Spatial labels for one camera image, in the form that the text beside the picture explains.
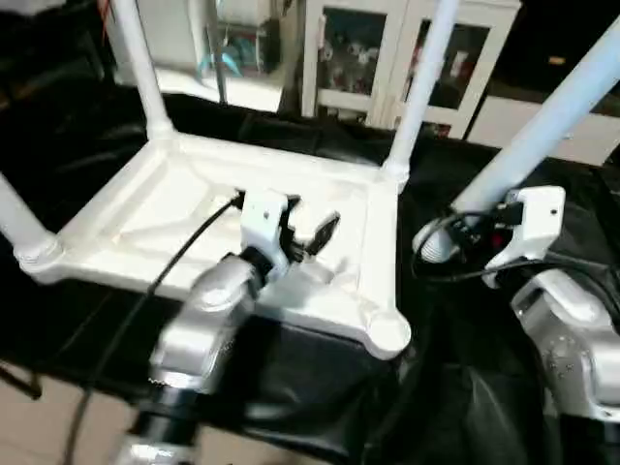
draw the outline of black tablecloth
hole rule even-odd
[[[167,96],[166,104],[180,131],[319,157],[378,164],[392,138],[181,95]],[[64,82],[1,112],[0,140],[2,172],[57,231],[144,143],[138,94]],[[478,280],[432,287],[409,271],[413,235],[495,152],[461,141],[418,141],[399,201],[398,307],[414,334],[403,356],[379,361],[352,341],[256,318],[238,337],[220,392],[204,398],[203,420],[334,462],[553,463],[536,358],[506,299]],[[616,172],[548,161],[527,183],[567,190],[554,254],[594,269],[615,264]],[[38,286],[19,272],[7,243],[1,251],[0,357],[83,383],[136,295],[79,281]],[[71,349],[42,365],[98,307]],[[177,310],[177,302],[154,298],[98,388],[129,401],[140,396],[158,333]],[[577,457],[579,445],[571,447]]]

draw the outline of white metal pole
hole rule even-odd
[[[62,254],[55,234],[44,228],[2,173],[0,231],[13,245],[15,257],[26,272],[36,272]]]
[[[188,0],[187,9],[190,15],[190,29],[196,55],[196,71],[198,77],[202,78],[205,70],[204,60],[206,59],[204,36],[204,31],[206,31],[206,2],[204,0]]]
[[[150,139],[168,136],[173,130],[166,113],[164,99],[159,91],[155,69],[142,30],[140,14],[135,0],[113,0],[114,12],[129,52],[134,77],[144,113],[146,131]]]
[[[400,190],[409,179],[409,159],[418,138],[428,101],[444,63],[459,0],[440,0],[422,49],[418,69],[409,88],[405,114],[383,170],[395,177]]]
[[[620,79],[620,16],[546,99],[539,112],[452,203],[486,210],[522,182]]]

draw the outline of tile floor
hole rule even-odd
[[[21,370],[9,367],[18,376]],[[66,431],[80,389],[44,379],[44,396],[31,401],[0,383],[0,463],[2,465],[58,465]],[[84,422],[76,465],[108,465],[119,434],[132,411],[122,401],[96,395]],[[205,427],[204,453],[197,465],[325,465],[324,462],[274,446]]]

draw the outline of white stand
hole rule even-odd
[[[0,231],[13,244],[13,253],[26,273],[47,277],[47,271],[62,256],[62,247],[54,234],[32,214],[28,205],[0,174]]]
[[[441,73],[444,55],[456,19],[459,0],[439,0],[419,61],[418,71],[409,89],[405,114],[394,136],[384,171],[398,181],[402,192],[409,179],[409,159],[418,139],[419,128],[428,101]]]
[[[341,216],[339,226],[312,266],[296,267],[275,282],[278,288],[264,289],[257,311],[353,338],[375,357],[399,354],[411,330],[395,308],[396,180],[373,167],[177,133],[135,0],[113,0],[112,6],[138,82],[149,141],[57,237],[0,179],[0,226],[22,268],[44,282],[73,277],[143,291],[236,189],[299,195],[291,223],[300,239],[310,238],[334,210]],[[230,210],[190,248],[158,294],[183,299],[205,269],[239,253],[240,245],[240,213]]]

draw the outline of items in cabinet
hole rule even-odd
[[[384,15],[325,8],[319,49],[319,86],[370,95],[377,70]]]
[[[394,129],[398,129],[398,126],[400,126],[400,116],[397,116],[396,120],[394,121]],[[447,138],[450,135],[450,129],[450,124],[424,122],[422,123],[419,133],[422,136],[443,139]]]
[[[222,62],[229,74],[260,76],[271,73],[280,64],[280,22],[269,19],[258,27],[241,24],[218,24],[222,37]],[[207,58],[202,66],[212,65],[208,42]]]
[[[412,55],[405,87],[403,88],[403,101],[407,100],[409,88],[416,74],[419,56],[424,47],[429,28],[430,20],[423,20],[419,28],[418,40]],[[463,24],[454,25],[444,58],[444,65],[437,77],[435,88],[430,97],[431,106],[458,109],[480,58],[487,35],[488,28],[486,27]]]
[[[355,111],[354,109],[320,107],[319,116],[322,118],[333,118],[347,123],[364,124],[367,115],[365,111]]]

